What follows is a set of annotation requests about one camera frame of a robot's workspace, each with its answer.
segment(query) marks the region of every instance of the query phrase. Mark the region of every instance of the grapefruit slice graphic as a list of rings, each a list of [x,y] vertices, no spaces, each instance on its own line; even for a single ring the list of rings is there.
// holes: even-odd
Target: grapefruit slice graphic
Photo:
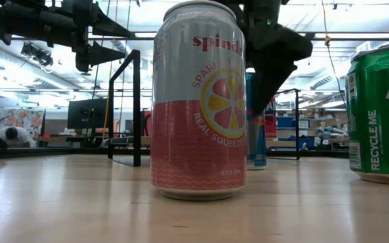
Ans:
[[[213,85],[208,108],[214,121],[222,128],[237,131],[244,126],[244,88],[235,78],[221,78]]]

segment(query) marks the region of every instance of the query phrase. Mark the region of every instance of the soda can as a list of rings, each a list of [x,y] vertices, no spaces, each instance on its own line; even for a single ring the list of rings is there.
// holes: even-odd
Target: soda can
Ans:
[[[187,1],[154,40],[151,183],[182,200],[217,200],[246,183],[244,35],[233,12]]]
[[[346,77],[350,167],[389,183],[389,47],[358,54]]]
[[[246,74],[247,94],[247,169],[260,170],[267,167],[267,145],[265,141],[265,112],[253,115],[251,93],[254,91],[251,85],[254,74]]]

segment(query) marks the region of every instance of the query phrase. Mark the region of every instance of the ceiling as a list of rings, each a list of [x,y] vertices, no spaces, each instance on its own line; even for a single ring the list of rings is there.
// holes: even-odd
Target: ceiling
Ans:
[[[181,1],[172,0],[142,0],[140,7],[136,1],[110,0],[99,1],[103,12],[111,19],[116,19],[119,24],[128,27],[133,32],[155,32],[159,29],[164,13],[173,5]],[[389,0],[325,0],[326,26],[328,32],[389,32]],[[298,32],[325,32],[323,10],[321,0],[290,0],[288,5],[280,9],[279,23]],[[51,52],[54,64],[51,67],[41,69],[37,62],[26,59],[20,54],[25,42],[33,46]],[[113,48],[111,40],[98,41],[99,44]],[[152,40],[123,40],[123,46],[127,50],[138,49],[142,58],[141,88],[142,108],[151,107],[152,89]],[[345,75],[350,67],[350,59],[355,56],[357,49],[370,45],[371,49],[385,44],[385,41],[332,41],[331,56],[336,67],[338,77]],[[328,50],[323,41],[313,41],[313,55],[308,59],[298,61],[298,70],[292,73],[291,77],[283,84],[281,89],[298,88],[311,90],[316,87],[323,92],[308,92],[303,96],[302,102],[315,100],[324,95],[331,98],[329,90],[338,90],[338,83],[332,71]],[[97,84],[100,89],[108,89],[108,80],[117,70],[120,62],[114,61],[104,63],[92,68],[90,76],[82,75],[75,67],[75,54],[71,48],[56,45],[53,49],[48,48],[46,43],[41,41],[14,40],[10,46],[0,41],[0,97],[4,102],[0,106],[31,107],[31,104],[39,107],[67,107],[68,101],[90,99],[92,89],[97,75]],[[132,66],[121,75],[115,82],[115,89],[124,89],[124,98],[121,92],[115,95],[115,106],[121,102],[122,107],[130,109],[132,106]],[[31,86],[39,89],[64,89],[66,92],[12,92],[10,88],[29,89]],[[73,89],[85,90],[74,92]],[[106,97],[106,92],[98,92],[96,97]],[[278,97],[279,103],[283,106],[291,105],[289,97]]]

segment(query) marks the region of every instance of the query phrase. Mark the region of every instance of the table surface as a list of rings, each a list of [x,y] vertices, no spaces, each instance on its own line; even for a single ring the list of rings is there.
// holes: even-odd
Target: table surface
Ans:
[[[105,155],[0,160],[0,242],[389,242],[389,185],[346,159],[269,159],[248,174],[234,198],[184,202],[154,190],[147,166]]]

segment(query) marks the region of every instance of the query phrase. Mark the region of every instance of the computer monitor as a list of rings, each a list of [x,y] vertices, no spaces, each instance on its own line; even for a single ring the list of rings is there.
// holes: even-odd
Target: computer monitor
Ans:
[[[106,101],[107,99],[70,101],[67,128],[104,128]]]

